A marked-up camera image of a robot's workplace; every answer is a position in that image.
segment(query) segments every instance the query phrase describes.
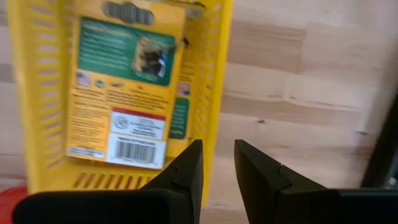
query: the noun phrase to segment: barcode sticker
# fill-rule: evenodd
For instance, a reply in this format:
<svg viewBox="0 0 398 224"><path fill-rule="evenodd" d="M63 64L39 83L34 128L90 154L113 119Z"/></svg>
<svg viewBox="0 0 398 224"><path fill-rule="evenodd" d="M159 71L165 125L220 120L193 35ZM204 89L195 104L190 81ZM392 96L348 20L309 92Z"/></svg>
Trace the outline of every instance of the barcode sticker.
<svg viewBox="0 0 398 224"><path fill-rule="evenodd" d="M152 169L163 168L166 143L111 133L108 162Z"/></svg>

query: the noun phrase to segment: red stripe on label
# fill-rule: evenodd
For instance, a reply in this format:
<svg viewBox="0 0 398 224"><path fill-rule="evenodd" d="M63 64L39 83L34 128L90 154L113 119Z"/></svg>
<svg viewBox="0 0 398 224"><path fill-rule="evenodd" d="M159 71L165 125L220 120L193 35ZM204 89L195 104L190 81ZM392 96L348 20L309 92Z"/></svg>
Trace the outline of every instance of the red stripe on label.
<svg viewBox="0 0 398 224"><path fill-rule="evenodd" d="M156 115L156 114L149 114L149 113L144 113L144 112L139 112L139 111L133 111L133 110L128 110L128 109L123 109L123 108L113 108L114 112L118 113L124 113L124 114L130 114L130 115L136 115L136 116L143 116L146 118L152 118L152 119L158 119L161 121L165 121L166 117L161 116L161 115Z"/></svg>

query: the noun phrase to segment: white label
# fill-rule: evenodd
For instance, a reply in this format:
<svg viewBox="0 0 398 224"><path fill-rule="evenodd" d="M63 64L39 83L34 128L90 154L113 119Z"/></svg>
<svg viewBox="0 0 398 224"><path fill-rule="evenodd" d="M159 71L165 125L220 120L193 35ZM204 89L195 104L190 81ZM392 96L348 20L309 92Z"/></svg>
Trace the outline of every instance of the white label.
<svg viewBox="0 0 398 224"><path fill-rule="evenodd" d="M133 114L112 112L111 132L163 139L165 121Z"/></svg>
<svg viewBox="0 0 398 224"><path fill-rule="evenodd" d="M166 142L111 133L108 140L108 162L151 169L162 169Z"/></svg>
<svg viewBox="0 0 398 224"><path fill-rule="evenodd" d="M78 156L90 156L93 158L100 158L100 159L105 158L105 153L96 151L96 150L92 150L92 149L69 147L68 153L73 154L73 155L78 155Z"/></svg>

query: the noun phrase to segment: wooden floor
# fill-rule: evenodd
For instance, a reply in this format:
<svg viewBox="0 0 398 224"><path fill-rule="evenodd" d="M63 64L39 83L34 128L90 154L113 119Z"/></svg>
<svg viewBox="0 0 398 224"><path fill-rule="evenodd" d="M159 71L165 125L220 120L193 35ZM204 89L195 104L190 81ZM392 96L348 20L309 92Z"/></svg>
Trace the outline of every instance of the wooden floor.
<svg viewBox="0 0 398 224"><path fill-rule="evenodd" d="M326 187L359 186L396 92L397 21L395 0L235 0L202 223L248 222L235 139ZM7 27L0 31L2 189L23 184L25 168Z"/></svg>

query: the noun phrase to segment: red object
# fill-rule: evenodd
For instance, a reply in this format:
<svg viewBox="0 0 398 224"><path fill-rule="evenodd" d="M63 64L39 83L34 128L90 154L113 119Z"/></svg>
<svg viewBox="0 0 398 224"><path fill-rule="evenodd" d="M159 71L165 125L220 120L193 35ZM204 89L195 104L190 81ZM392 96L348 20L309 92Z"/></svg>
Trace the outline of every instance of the red object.
<svg viewBox="0 0 398 224"><path fill-rule="evenodd" d="M0 193L0 224L12 223L14 207L26 196L26 187L14 187Z"/></svg>

